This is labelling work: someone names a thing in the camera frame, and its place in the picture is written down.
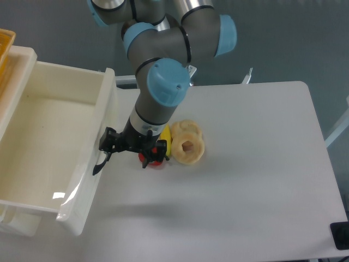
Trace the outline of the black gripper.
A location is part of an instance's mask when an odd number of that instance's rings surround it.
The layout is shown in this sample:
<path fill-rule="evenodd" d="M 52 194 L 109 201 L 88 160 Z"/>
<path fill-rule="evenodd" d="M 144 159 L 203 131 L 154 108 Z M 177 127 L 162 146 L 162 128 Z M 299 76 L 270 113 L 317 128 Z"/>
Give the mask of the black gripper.
<path fill-rule="evenodd" d="M 103 163 L 108 162 L 113 153 L 123 151 L 141 153 L 144 157 L 144 169 L 152 162 L 162 163 L 164 159 L 167 160 L 167 141 L 157 139 L 158 135 L 153 135 L 152 130 L 148 130 L 146 135 L 139 133 L 130 120 L 121 133 L 106 127 L 99 141 L 99 150 L 106 155 Z"/>

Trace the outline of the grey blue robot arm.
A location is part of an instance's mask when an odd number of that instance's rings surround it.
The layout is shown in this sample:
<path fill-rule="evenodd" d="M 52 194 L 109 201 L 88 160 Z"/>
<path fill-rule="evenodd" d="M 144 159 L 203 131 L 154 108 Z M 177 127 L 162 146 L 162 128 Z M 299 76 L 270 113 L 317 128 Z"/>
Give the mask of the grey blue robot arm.
<path fill-rule="evenodd" d="M 235 22 L 212 1 L 176 1 L 179 19 L 170 23 L 164 1 L 88 1 L 100 26 L 123 24 L 123 46 L 140 95 L 121 133 L 106 128 L 99 150 L 106 158 L 129 151 L 142 154 L 143 167 L 166 159 L 160 134 L 190 86 L 187 66 L 231 52 Z"/>

